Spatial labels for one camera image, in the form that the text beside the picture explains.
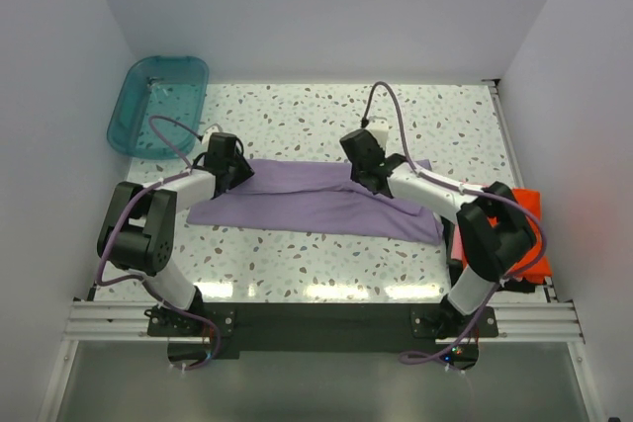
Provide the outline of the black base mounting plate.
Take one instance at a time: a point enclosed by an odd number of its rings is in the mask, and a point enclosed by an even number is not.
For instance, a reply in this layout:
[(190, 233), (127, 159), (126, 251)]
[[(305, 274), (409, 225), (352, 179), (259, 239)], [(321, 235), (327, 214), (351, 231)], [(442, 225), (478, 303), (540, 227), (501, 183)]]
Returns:
[(144, 311), (146, 334), (166, 339), (169, 360), (180, 363), (208, 353), (235, 360), (246, 352), (435, 352), (469, 322), (441, 324), (437, 303), (207, 302), (200, 312), (215, 329), (155, 305)]

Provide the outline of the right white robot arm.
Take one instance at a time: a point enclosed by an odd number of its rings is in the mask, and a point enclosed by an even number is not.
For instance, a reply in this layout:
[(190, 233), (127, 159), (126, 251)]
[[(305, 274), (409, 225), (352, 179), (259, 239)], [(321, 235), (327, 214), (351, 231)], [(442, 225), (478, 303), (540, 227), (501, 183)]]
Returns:
[(496, 181), (482, 187), (449, 180), (416, 167), (404, 155), (388, 156), (378, 135), (365, 127), (340, 140), (351, 164), (351, 180), (374, 195), (433, 211), (459, 230), (468, 266), (439, 303), (432, 322), (451, 335), (464, 335), (500, 280), (545, 243), (536, 234), (537, 218), (506, 184)]

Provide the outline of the aluminium frame rail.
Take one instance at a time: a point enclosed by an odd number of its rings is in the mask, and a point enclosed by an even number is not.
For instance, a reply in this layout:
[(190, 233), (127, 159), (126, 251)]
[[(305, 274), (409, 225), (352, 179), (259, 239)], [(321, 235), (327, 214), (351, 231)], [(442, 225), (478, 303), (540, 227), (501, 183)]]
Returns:
[[(144, 311), (150, 301), (79, 301), (71, 305), (63, 338), (75, 341), (134, 341), (148, 338)], [(583, 343), (571, 303), (492, 302), (499, 332), (492, 343)]]

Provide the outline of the purple t shirt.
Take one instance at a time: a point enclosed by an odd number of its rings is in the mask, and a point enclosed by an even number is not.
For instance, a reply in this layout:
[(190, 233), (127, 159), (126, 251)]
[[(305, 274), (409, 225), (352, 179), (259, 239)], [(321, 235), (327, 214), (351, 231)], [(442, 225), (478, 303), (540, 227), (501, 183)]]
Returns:
[(431, 245), (442, 241), (443, 227), (432, 211), (372, 194), (351, 180), (347, 163), (253, 159), (250, 166), (251, 178), (216, 199), (192, 206), (187, 223)]

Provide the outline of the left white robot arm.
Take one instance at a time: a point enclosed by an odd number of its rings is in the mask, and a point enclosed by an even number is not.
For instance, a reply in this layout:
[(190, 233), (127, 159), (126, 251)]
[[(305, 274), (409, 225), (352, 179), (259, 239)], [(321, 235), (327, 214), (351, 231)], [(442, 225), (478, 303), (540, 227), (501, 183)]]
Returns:
[(169, 321), (183, 335), (203, 328), (205, 311), (201, 292), (172, 259), (176, 216), (254, 175), (236, 135), (213, 132), (203, 142), (207, 149), (176, 175), (145, 185), (119, 183), (97, 242), (96, 285), (140, 283), (161, 305), (172, 309)]

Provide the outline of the pink folded t shirt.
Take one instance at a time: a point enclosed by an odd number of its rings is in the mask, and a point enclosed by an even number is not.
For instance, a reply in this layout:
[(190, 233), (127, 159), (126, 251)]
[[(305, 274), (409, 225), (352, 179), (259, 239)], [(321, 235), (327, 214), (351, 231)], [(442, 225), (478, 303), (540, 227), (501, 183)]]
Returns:
[(459, 233), (454, 233), (450, 244), (450, 259), (451, 260), (463, 260), (464, 250)]

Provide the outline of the teal plastic basket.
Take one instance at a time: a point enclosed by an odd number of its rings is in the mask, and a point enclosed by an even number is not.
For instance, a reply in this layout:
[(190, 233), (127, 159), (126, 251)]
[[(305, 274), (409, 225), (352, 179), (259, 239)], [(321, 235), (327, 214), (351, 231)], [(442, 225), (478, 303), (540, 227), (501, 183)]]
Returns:
[(107, 129), (117, 152), (148, 160), (176, 159), (196, 143), (209, 82), (195, 56), (150, 56), (128, 71)]

